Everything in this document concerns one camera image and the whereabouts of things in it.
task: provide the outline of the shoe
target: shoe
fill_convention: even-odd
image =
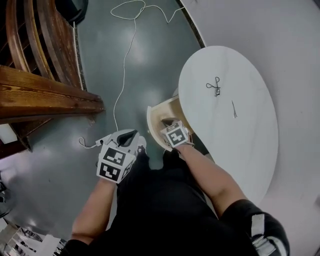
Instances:
[[[147,141],[143,136],[139,136],[138,145],[136,147],[136,154],[147,154]]]

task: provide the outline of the white cable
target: white cable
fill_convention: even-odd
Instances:
[[[85,142],[85,138],[84,137],[80,137],[79,138],[79,143],[82,147],[84,147],[85,149],[93,149],[94,147],[96,147],[97,145],[93,145],[93,146],[86,146],[86,142]]]
[[[142,2],[143,3],[143,7],[140,9],[139,13],[134,17],[134,18],[126,18],[126,17],[121,17],[121,16],[118,16],[118,15],[115,15],[113,14],[113,10],[117,9],[118,7],[120,6],[123,6],[125,4],[128,4],[128,3],[132,3],[132,2]],[[137,23],[136,23],[136,19],[141,15],[141,13],[148,7],[157,7],[164,15],[165,17],[165,20],[166,20],[166,23],[169,24],[171,22],[171,20],[174,18],[175,14],[177,11],[180,11],[182,10],[184,7],[180,8],[180,9],[177,9],[174,11],[171,19],[168,21],[167,19],[167,16],[165,14],[165,12],[157,5],[148,5],[146,6],[146,2],[143,1],[143,0],[131,0],[131,1],[127,1],[127,2],[124,2],[122,4],[119,4],[118,6],[114,7],[110,13],[112,16],[116,17],[116,18],[119,18],[119,19],[122,19],[122,20],[128,20],[128,21],[134,21],[134,34],[133,34],[133,37],[132,37],[132,40],[131,40],[131,43],[130,43],[130,46],[129,46],[129,50],[127,51],[127,53],[125,54],[124,56],[124,60],[123,60],[123,84],[122,84],[122,90],[118,96],[118,98],[116,99],[115,101],[115,104],[114,104],[114,107],[113,107],[113,119],[114,119],[114,123],[115,123],[115,127],[116,127],[116,130],[119,131],[118,129],[118,124],[117,124],[117,119],[116,119],[116,106],[117,106],[117,103],[118,103],[118,100],[120,99],[121,97],[121,94],[124,92],[124,89],[125,89],[125,80],[126,80],[126,58],[127,58],[127,55],[129,54],[130,50],[131,50],[131,46],[134,42],[134,39],[135,39],[135,35],[136,35],[136,32],[137,32]]]

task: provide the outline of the table top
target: table top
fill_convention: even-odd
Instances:
[[[275,170],[278,123],[257,69],[233,49],[206,47],[185,63],[178,91],[187,121],[215,163],[235,179],[249,200],[259,204]]]

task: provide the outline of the floor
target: floor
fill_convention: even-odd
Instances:
[[[106,111],[94,120],[86,117],[51,121],[30,136],[33,152],[0,161],[1,177],[10,188],[16,207],[7,216],[18,225],[42,234],[68,239],[73,220],[93,190],[100,148],[84,149],[115,131],[113,106],[121,91],[123,59],[134,33],[134,22],[110,15],[124,0],[90,1],[85,20],[78,26],[80,54],[87,90],[100,95]],[[173,0],[145,0],[157,4],[170,17],[179,8]],[[117,14],[134,17],[140,3]],[[170,24],[156,8],[147,8],[126,61],[125,89],[116,108],[119,129],[137,129],[147,140],[150,165],[161,168],[163,150],[147,132],[147,106],[172,96],[184,63],[200,46],[182,12]],[[114,217],[116,206],[111,212]]]

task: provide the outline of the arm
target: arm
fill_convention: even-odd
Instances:
[[[185,159],[193,177],[210,198],[218,217],[234,202],[246,199],[235,180],[221,167],[190,145],[176,149]]]
[[[89,245],[107,228],[116,184],[100,179],[72,226],[71,239]]]

